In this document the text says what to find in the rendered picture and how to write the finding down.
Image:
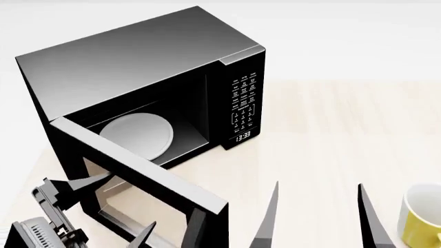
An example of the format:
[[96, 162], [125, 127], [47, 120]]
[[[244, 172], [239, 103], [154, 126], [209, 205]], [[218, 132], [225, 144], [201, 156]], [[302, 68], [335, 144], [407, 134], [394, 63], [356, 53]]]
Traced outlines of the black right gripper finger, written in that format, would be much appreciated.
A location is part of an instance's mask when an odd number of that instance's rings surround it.
[[265, 216], [249, 248], [271, 248], [278, 207], [279, 182], [276, 181]]
[[357, 201], [363, 248], [397, 248], [377, 217], [362, 183], [358, 184]]

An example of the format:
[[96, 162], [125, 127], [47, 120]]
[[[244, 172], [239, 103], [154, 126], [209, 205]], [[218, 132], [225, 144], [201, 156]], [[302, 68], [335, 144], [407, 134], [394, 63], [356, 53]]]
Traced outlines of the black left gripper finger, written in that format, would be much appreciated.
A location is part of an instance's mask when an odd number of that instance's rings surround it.
[[104, 186], [110, 179], [112, 179], [112, 173], [106, 172], [83, 179], [68, 181], [68, 186], [71, 189], [73, 197], [76, 200], [82, 200]]
[[131, 243], [129, 243], [127, 248], [143, 248], [145, 242], [150, 237], [155, 226], [156, 226], [156, 221], [154, 221], [151, 225], [146, 227]]

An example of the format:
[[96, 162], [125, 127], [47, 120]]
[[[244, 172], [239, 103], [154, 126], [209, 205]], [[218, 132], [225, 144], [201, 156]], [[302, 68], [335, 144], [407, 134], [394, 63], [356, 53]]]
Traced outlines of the black microwave door with window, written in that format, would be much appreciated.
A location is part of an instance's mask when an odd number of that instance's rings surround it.
[[129, 150], [60, 117], [51, 125], [102, 159], [102, 166], [187, 216], [182, 248], [229, 248], [228, 202]]

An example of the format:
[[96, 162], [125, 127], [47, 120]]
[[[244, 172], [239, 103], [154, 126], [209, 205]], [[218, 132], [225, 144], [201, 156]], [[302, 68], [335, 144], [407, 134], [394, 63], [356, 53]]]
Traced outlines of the black stainless microwave oven body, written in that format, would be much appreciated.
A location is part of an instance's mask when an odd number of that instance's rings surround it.
[[46, 135], [69, 179], [87, 175], [60, 117], [97, 130], [150, 103], [173, 107], [199, 144], [168, 167], [221, 146], [221, 59], [259, 45], [194, 6], [16, 57]]

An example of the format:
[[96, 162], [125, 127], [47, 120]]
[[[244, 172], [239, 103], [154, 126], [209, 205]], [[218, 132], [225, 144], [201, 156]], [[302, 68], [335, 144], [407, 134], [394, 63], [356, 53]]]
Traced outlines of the black microwave control panel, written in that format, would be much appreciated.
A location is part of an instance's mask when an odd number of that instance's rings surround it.
[[220, 60], [225, 73], [220, 144], [226, 150], [260, 134], [265, 53], [256, 45]]

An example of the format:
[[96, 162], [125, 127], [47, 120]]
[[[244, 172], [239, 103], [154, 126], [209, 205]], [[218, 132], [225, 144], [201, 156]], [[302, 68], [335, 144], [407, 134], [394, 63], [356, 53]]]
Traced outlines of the yellow mug with white inside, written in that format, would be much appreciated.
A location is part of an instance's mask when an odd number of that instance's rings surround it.
[[417, 183], [404, 193], [398, 219], [409, 248], [441, 248], [441, 183]]

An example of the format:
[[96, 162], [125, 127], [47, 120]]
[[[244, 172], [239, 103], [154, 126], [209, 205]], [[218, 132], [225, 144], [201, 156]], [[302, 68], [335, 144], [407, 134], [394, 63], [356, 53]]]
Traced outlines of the white glass turntable plate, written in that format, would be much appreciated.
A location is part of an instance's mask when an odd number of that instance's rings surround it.
[[137, 156], [152, 161], [170, 147], [174, 130], [170, 122], [159, 115], [135, 113], [114, 119], [99, 135]]

